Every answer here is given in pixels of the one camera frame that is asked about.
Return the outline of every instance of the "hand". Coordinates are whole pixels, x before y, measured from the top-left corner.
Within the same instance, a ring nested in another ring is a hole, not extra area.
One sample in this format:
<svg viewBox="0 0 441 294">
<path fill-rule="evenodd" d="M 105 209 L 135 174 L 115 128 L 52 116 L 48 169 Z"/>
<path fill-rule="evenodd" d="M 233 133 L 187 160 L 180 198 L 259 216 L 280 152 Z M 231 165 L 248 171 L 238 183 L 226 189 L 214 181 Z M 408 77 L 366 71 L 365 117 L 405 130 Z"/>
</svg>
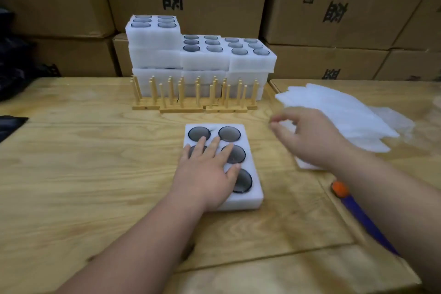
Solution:
<svg viewBox="0 0 441 294">
<path fill-rule="evenodd" d="M 279 124 L 291 120 L 297 126 L 295 133 Z M 289 107 L 274 114 L 269 126 L 279 141 L 301 160 L 329 169 L 345 151 L 356 149 L 321 111 L 304 107 Z"/>
<path fill-rule="evenodd" d="M 225 173 L 223 166 L 227 163 L 233 144 L 215 156 L 220 138 L 215 137 L 202 153 L 205 140 L 205 137 L 201 137 L 191 158 L 188 158 L 190 145 L 184 147 L 170 193 L 200 206 L 204 212 L 210 212 L 219 208 L 233 192 L 240 164 L 234 164 Z"/>
</svg>

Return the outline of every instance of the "person's right hand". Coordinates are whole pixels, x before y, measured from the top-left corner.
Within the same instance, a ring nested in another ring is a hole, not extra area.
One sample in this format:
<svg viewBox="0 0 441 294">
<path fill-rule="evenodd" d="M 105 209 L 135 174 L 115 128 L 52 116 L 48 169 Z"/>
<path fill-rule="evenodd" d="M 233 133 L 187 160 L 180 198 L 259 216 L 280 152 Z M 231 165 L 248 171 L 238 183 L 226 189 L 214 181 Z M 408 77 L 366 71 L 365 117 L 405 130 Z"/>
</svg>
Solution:
<svg viewBox="0 0 441 294">
<path fill-rule="evenodd" d="M 297 126 L 295 133 L 279 124 L 291 120 Z M 328 169 L 336 156 L 350 151 L 353 146 L 321 111 L 304 107 L 285 108 L 274 114 L 269 126 L 279 141 L 302 161 Z"/>
</svg>

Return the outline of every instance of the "wooden table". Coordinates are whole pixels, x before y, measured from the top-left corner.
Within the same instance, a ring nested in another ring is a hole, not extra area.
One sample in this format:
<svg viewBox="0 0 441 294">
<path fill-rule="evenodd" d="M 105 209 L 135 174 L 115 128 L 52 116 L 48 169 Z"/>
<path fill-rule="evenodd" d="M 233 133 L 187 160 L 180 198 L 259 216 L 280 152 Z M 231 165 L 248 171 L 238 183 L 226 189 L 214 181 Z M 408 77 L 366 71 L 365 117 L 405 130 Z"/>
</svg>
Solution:
<svg viewBox="0 0 441 294">
<path fill-rule="evenodd" d="M 424 83 L 401 94 L 362 83 L 361 99 L 392 108 L 418 95 L 414 113 L 436 95 Z M 204 215 L 167 293 L 371 293 L 419 283 L 330 198 L 332 175 L 296 167 L 267 126 L 280 108 L 269 85 L 248 113 L 161 115 L 133 111 L 132 101 L 127 78 L 47 78 L 0 103 L 0 114 L 30 118 L 0 144 L 0 292 L 52 292 L 124 233 L 168 191 L 185 124 L 197 122 L 245 125 L 265 200 L 257 211 Z M 415 160 L 413 173 L 441 177 L 439 165 L 429 171 L 436 155 L 408 147 L 420 155 L 397 154 L 398 164 Z"/>
</svg>

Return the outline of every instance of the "stacked foam block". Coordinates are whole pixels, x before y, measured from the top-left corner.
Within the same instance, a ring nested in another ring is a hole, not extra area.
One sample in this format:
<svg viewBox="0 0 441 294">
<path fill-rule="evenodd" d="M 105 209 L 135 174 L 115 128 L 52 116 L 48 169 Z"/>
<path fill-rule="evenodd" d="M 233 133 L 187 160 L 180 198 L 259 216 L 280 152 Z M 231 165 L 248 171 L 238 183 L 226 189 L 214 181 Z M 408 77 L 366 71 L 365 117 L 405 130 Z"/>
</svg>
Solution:
<svg viewBox="0 0 441 294">
<path fill-rule="evenodd" d="M 222 80 L 227 79 L 230 97 L 237 95 L 239 80 L 249 85 L 246 97 L 251 97 L 251 85 L 257 79 L 257 100 L 263 93 L 268 74 L 274 72 L 276 55 L 258 39 L 222 38 L 220 35 L 183 35 L 178 20 L 171 15 L 134 15 L 126 26 L 133 75 L 138 78 L 142 96 L 149 97 L 152 76 L 167 84 L 177 84 L 184 78 L 185 95 L 195 96 L 195 81 L 199 77 L 201 96 L 209 96 L 209 87 L 217 77 L 216 96 L 221 95 Z"/>
</svg>

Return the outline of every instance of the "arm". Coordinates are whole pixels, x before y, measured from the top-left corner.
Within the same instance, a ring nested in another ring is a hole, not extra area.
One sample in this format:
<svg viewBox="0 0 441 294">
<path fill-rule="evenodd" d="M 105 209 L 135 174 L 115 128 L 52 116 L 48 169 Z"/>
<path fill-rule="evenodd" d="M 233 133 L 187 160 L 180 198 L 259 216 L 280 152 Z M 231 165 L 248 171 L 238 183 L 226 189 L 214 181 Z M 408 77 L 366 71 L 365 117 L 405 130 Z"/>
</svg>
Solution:
<svg viewBox="0 0 441 294">
<path fill-rule="evenodd" d="M 295 134 L 278 124 L 292 120 Z M 423 282 L 441 291 L 441 191 L 353 146 L 320 111 L 288 108 L 270 128 L 300 159 L 328 169 L 411 264 Z"/>
<path fill-rule="evenodd" d="M 190 159 L 185 146 L 167 196 L 57 294 L 162 292 L 202 214 L 228 198 L 240 170 L 236 164 L 223 171 L 232 144 L 214 156 L 219 138 L 202 153 L 204 143 L 203 137 Z"/>
</svg>

